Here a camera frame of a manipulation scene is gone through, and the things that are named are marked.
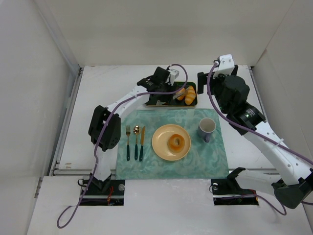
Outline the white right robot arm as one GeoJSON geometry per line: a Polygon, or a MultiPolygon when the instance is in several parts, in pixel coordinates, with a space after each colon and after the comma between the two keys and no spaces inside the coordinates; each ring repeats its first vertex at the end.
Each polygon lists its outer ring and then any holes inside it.
{"type": "Polygon", "coordinates": [[[273,195],[281,205],[295,209],[313,191],[313,162],[286,147],[265,116],[247,102],[250,88],[237,76],[237,70],[235,66],[230,73],[214,69],[209,73],[199,72],[198,94],[207,87],[215,111],[254,144],[279,174],[267,175],[238,167],[225,179],[213,180],[213,193],[227,200],[232,194],[235,198],[253,196],[256,190],[273,195]]]}

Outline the glazed bagel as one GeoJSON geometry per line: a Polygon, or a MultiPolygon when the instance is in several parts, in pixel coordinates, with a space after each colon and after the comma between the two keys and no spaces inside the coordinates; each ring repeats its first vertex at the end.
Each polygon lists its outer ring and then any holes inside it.
{"type": "Polygon", "coordinates": [[[170,151],[181,152],[185,146],[185,139],[179,134],[174,134],[168,139],[167,145],[170,151]]]}

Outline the round bread roll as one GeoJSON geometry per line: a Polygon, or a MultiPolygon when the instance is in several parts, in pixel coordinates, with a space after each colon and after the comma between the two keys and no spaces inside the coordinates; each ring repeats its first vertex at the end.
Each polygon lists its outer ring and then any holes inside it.
{"type": "Polygon", "coordinates": [[[179,101],[183,100],[185,96],[186,96],[185,88],[181,89],[179,92],[176,93],[176,99],[179,101]]]}

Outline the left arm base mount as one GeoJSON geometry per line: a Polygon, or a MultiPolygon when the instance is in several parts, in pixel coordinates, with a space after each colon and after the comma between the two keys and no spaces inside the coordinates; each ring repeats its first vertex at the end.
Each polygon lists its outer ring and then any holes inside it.
{"type": "Polygon", "coordinates": [[[124,193],[125,180],[111,180],[104,191],[90,184],[80,206],[123,206],[124,193]]]}

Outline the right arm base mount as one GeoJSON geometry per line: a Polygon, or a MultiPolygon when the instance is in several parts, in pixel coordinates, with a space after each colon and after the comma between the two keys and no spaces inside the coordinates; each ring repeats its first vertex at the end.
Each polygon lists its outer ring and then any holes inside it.
{"type": "Polygon", "coordinates": [[[256,191],[240,188],[233,178],[211,179],[209,189],[213,194],[215,206],[259,205],[258,198],[255,196],[256,191]]]}

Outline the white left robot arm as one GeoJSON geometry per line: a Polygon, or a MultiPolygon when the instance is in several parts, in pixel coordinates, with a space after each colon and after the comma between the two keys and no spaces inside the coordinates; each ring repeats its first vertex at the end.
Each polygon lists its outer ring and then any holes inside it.
{"type": "Polygon", "coordinates": [[[171,67],[166,69],[157,67],[154,74],[141,79],[133,89],[115,103],[94,109],[88,134],[91,142],[95,145],[94,157],[96,159],[94,170],[90,176],[91,183],[100,191],[109,187],[111,179],[110,156],[98,156],[100,148],[107,152],[118,144],[121,136],[122,119],[134,111],[138,106],[146,103],[149,99],[165,102],[177,89],[174,81],[179,71],[171,67]]]}

